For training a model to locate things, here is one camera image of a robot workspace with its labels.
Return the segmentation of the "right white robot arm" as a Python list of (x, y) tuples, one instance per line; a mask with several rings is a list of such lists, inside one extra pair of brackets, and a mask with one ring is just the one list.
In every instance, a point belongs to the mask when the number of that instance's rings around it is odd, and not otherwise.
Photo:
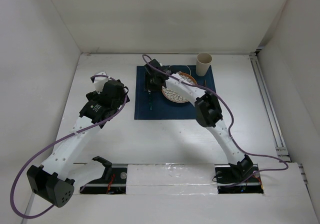
[(206, 87), (191, 84), (178, 73), (162, 66), (156, 59), (145, 61), (146, 85), (167, 88), (186, 99), (195, 108), (195, 119), (217, 140), (224, 151), (235, 182), (245, 180), (252, 171), (253, 162), (240, 150), (228, 132), (222, 109), (214, 92)]

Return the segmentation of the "blue whale cloth napkin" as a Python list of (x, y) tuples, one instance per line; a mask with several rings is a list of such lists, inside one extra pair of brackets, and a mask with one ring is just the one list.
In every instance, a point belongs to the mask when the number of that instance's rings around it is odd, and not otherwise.
[[(205, 76), (200, 77), (196, 74), (195, 65), (172, 65), (173, 71), (184, 72), (190, 74), (199, 85), (203, 85), (206, 80), (206, 85), (211, 90), (215, 91), (215, 81), (212, 68), (210, 67)], [(194, 107), (188, 103), (174, 103), (164, 97), (162, 92), (152, 93), (152, 111), (149, 110), (148, 91), (145, 90), (145, 67), (136, 67), (136, 87), (135, 87), (135, 112), (136, 120), (194, 120), (196, 112)]]

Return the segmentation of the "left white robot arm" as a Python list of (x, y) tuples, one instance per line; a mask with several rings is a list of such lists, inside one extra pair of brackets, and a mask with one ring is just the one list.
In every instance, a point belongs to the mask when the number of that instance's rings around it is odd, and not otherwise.
[(26, 175), (36, 195), (61, 208), (85, 184), (93, 180), (104, 183), (111, 178), (112, 164), (100, 156), (77, 169), (73, 164), (90, 139), (128, 102), (126, 90), (119, 80), (108, 80), (87, 94), (88, 102), (79, 113), (71, 137), (63, 140), (39, 167), (28, 169)]

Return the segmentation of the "floral orange-rimmed plate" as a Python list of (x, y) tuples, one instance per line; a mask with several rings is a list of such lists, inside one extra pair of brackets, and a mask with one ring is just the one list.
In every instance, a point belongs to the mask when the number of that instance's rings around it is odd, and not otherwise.
[[(181, 71), (179, 71), (178, 74), (180, 75), (181, 78), (183, 78), (185, 81), (189, 82), (190, 84), (197, 85), (196, 80), (191, 75)], [(181, 95), (177, 94), (176, 92), (173, 92), (172, 90), (165, 88), (164, 86), (162, 87), (161, 91), (164, 97), (171, 102), (179, 103), (179, 104), (188, 103), (187, 99), (183, 98)]]

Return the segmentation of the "green-handled metal fork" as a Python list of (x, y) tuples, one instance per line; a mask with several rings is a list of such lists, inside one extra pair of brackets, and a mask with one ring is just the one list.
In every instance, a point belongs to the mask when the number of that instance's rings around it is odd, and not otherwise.
[(152, 97), (152, 92), (149, 90), (148, 91), (148, 104), (149, 104), (149, 110), (153, 110), (153, 97)]

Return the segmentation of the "beige ceramic cup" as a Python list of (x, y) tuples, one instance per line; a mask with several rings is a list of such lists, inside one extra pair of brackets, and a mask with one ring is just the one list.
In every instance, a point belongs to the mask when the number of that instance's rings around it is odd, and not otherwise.
[(205, 76), (212, 62), (212, 56), (208, 53), (199, 53), (196, 57), (196, 74)]

